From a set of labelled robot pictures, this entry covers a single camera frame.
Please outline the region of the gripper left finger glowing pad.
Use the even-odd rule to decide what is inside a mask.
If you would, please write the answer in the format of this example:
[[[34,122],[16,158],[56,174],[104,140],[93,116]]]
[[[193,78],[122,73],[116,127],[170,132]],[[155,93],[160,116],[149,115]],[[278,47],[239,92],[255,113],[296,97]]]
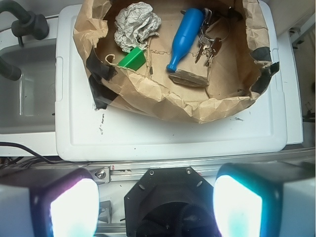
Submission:
[[[92,237],[99,189],[85,168],[0,171],[2,237]]]

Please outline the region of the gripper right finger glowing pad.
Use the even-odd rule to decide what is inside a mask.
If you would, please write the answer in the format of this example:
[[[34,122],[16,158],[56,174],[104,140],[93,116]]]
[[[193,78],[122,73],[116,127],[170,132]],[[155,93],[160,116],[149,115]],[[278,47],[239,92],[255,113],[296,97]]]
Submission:
[[[224,237],[314,237],[314,162],[226,163],[217,173],[213,210]]]

